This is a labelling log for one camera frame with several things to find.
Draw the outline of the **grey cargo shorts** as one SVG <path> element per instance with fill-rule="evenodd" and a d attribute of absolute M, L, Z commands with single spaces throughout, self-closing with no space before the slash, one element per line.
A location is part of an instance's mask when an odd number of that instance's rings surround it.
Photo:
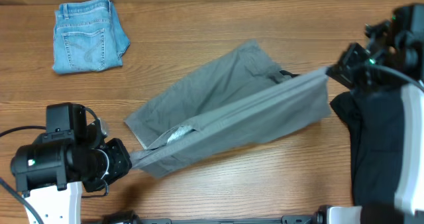
<path fill-rule="evenodd" d="M 126 118 L 133 168 L 161 178 L 204 158 L 294 133 L 330 115 L 326 69 L 294 75 L 248 41 Z"/>

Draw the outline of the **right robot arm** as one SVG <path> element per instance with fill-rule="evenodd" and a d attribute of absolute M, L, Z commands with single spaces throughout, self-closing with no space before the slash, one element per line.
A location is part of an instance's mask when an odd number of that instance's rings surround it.
<path fill-rule="evenodd" d="M 423 5 L 365 29 L 327 75 L 346 87 L 330 103 L 350 133 L 353 206 L 321 206 L 312 223 L 423 222 Z"/>

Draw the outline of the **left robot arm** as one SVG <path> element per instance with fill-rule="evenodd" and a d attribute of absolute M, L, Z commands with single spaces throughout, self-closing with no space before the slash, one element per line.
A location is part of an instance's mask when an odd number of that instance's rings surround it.
<path fill-rule="evenodd" d="M 107 140 L 106 124 L 76 103 L 46 108 L 46 124 L 11 160 L 16 188 L 30 223 L 81 223 L 81 201 L 105 197 L 132 167 L 120 139 Z"/>

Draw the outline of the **black t-shirt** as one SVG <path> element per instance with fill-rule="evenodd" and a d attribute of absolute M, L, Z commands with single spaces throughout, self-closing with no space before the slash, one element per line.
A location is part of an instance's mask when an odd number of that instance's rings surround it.
<path fill-rule="evenodd" d="M 330 106 L 350 133 L 355 205 L 393 204 L 403 155 L 404 112 L 399 90 L 344 92 Z"/>

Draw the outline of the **folded blue denim jeans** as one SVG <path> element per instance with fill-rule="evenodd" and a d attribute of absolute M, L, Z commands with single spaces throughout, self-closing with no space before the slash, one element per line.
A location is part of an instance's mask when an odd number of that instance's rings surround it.
<path fill-rule="evenodd" d="M 130 40 L 110 0 L 62 3 L 55 18 L 52 69 L 57 74 L 101 72 L 123 65 Z"/>

